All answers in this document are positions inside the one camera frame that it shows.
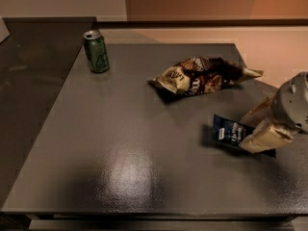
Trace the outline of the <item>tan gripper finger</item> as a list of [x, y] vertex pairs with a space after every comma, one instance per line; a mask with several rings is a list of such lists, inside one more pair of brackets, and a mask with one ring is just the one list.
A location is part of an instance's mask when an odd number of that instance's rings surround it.
[[285, 124], [273, 123], [269, 118], [263, 119], [253, 133], [240, 142], [240, 148], [259, 153], [288, 145], [294, 140], [294, 131]]
[[271, 109], [272, 101], [272, 97], [266, 97], [261, 103], [246, 113], [241, 118], [240, 123], [251, 127], [257, 127], [262, 121], [276, 123]]

